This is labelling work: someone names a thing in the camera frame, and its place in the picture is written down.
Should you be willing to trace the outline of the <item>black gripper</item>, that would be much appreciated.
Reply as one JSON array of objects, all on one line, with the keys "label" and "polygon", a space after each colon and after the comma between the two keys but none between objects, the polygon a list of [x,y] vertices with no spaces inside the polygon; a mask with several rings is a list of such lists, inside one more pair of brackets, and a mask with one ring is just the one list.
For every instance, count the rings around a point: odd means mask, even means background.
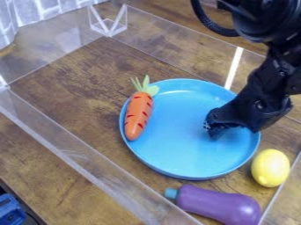
[{"label": "black gripper", "polygon": [[255,69],[242,91],[222,107],[214,108],[203,122],[208,137],[216,140],[232,127],[246,127],[252,133],[270,127],[291,110],[283,70]]}]

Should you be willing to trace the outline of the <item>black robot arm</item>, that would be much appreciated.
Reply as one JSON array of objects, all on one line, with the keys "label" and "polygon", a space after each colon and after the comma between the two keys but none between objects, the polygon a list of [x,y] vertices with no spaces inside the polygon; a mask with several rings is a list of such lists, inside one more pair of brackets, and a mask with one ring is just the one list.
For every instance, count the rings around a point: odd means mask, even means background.
[{"label": "black robot arm", "polygon": [[220,0],[230,8],[238,35],[267,45],[267,56],[235,98],[205,117],[208,136],[232,127],[251,132],[270,127],[301,94],[301,0]]}]

